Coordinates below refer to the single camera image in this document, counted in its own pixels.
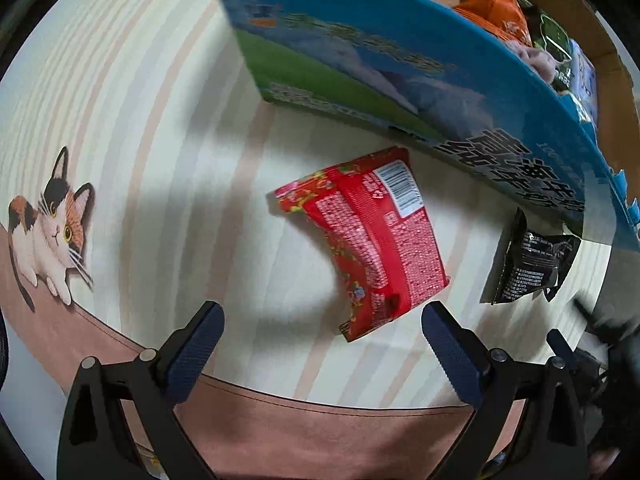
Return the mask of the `orange snack packet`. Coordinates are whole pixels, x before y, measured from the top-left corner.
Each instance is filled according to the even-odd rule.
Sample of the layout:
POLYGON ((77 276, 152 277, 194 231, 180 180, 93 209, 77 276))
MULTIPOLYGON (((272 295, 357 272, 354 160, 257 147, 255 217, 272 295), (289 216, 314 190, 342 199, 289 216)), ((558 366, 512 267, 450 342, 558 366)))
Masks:
POLYGON ((461 0, 454 10, 502 41, 533 45, 518 0, 461 0))

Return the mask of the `red snack packet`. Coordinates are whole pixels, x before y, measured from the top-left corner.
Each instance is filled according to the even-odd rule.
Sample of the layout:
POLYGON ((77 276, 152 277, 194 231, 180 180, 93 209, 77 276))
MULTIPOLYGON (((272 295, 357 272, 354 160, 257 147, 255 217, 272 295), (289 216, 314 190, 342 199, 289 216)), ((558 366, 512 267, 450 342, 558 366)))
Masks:
POLYGON ((322 231, 346 286, 355 341, 449 284, 406 148, 386 148, 316 171, 274 191, 287 214, 322 231))

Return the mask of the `black snack packet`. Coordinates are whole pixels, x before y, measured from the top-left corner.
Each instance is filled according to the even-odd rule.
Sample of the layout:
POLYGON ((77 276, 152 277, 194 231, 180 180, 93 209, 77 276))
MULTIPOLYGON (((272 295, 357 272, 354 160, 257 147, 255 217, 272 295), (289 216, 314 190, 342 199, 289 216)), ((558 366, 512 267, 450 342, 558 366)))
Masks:
POLYGON ((484 289, 483 304, 510 304, 528 295, 551 301, 562 287, 582 240, 573 234, 532 230, 521 208, 500 235, 484 289))

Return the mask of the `striped cat table mat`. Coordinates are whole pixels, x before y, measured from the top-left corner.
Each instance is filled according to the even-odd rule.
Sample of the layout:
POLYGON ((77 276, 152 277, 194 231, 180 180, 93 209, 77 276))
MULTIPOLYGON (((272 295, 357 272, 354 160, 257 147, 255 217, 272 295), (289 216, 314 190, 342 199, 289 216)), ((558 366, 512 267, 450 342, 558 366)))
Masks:
POLYGON ((25 364, 2 412, 27 455, 54 474, 53 424, 84 356, 158 347, 206 299, 227 325, 179 419, 226 477, 421 479, 469 410, 448 385, 412 311, 347 342, 349 302, 320 231, 273 191, 390 145, 409 149, 450 275, 440 299, 492 346, 549 354, 558 328, 585 325, 611 259, 585 242, 559 295, 494 306, 486 289, 514 203, 408 136, 265 102, 220 0, 58 0, 1 81, 1 199, 35 200, 56 156, 89 183, 84 263, 63 304, 1 265, 1 305, 25 364))

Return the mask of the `green wet wipes pack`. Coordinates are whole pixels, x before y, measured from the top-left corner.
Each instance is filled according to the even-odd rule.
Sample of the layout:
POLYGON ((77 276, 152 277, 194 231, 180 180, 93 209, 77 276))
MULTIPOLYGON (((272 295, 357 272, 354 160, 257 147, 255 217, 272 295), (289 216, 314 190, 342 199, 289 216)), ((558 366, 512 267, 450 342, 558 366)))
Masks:
POLYGON ((545 10, 529 0, 518 0, 526 18, 529 36, 533 45, 549 53, 556 62, 552 87, 556 91, 570 88, 570 64, 573 48, 564 28, 545 10))

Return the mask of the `open cardboard box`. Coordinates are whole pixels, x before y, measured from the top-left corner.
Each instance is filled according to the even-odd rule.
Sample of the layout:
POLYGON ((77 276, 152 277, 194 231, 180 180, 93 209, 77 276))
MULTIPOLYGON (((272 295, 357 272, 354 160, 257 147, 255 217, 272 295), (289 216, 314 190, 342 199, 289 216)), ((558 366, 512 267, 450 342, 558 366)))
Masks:
POLYGON ((435 0, 221 0, 262 98, 395 130, 577 235, 639 245, 631 76, 585 0, 534 0, 596 87, 556 91, 504 42, 435 0))

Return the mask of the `blue tissue pack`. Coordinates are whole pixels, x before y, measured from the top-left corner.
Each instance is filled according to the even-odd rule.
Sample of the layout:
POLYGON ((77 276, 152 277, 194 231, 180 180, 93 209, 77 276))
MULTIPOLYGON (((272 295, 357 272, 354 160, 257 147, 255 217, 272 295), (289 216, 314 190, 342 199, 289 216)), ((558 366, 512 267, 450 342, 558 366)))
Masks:
POLYGON ((597 125, 599 110, 596 69, 573 38, 570 38, 570 47, 570 92, 582 104, 591 121, 597 125))

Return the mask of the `purple sock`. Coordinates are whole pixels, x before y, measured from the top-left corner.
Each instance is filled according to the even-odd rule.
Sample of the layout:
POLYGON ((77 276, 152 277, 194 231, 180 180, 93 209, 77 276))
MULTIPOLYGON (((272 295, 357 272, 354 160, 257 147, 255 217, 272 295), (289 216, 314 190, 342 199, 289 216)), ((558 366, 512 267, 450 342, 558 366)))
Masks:
POLYGON ((545 50, 529 47, 518 40, 509 40, 504 43, 523 63, 533 70, 546 84, 552 84, 556 74, 558 62, 545 50))

